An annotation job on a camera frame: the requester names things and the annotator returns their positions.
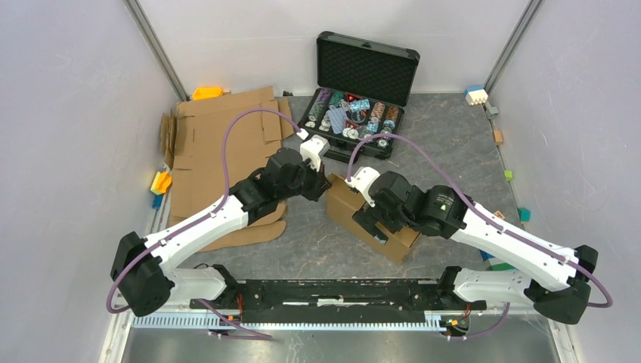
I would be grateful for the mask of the brown cardboard box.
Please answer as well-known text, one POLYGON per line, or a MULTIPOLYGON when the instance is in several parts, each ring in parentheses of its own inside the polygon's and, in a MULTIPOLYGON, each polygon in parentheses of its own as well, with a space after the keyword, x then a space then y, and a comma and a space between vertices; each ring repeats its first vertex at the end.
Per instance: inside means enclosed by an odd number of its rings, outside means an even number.
POLYGON ((391 233, 384 226, 376 223, 376 226, 389 238, 386 244, 379 244, 352 218, 357 211, 363 211, 367 207, 365 199, 361 194, 351 191, 341 175, 331 174, 328 179, 331 182, 331 188, 325 193, 327 215, 387 259, 400 265, 411 251, 419 233, 411 228, 403 228, 396 233, 391 233))

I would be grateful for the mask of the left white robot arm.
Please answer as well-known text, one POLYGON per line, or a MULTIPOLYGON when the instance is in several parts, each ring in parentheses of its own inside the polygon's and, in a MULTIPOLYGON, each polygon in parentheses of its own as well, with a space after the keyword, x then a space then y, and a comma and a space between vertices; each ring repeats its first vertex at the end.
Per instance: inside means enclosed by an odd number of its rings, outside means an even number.
POLYGON ((239 231, 273 213, 296 196, 317 201, 330 184, 322 156, 328 146, 305 141, 299 150, 282 147, 263 168, 237 182, 212 205, 170 228, 139 237, 123 236, 110 276, 113 286, 107 310, 131 309, 137 317, 149 315, 167 302, 211 300, 228 308, 237 300, 237 287, 216 268, 183 269, 181 263, 212 242, 239 231))

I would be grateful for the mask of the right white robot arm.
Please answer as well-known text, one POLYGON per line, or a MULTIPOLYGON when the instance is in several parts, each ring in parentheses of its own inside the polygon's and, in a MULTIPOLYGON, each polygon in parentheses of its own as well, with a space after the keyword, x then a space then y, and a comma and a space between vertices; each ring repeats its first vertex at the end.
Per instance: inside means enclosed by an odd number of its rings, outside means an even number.
POLYGON ((534 236, 487 211, 447 185, 421 190, 396 172, 360 168, 346 184, 364 197, 355 220, 381 244, 378 225, 391 232, 409 228, 427 237, 465 244, 511 265, 511 270, 447 267, 436 296, 447 309, 464 303, 517 303, 563 324, 577 324, 591 294, 588 274, 598 253, 587 245, 562 247, 534 236))

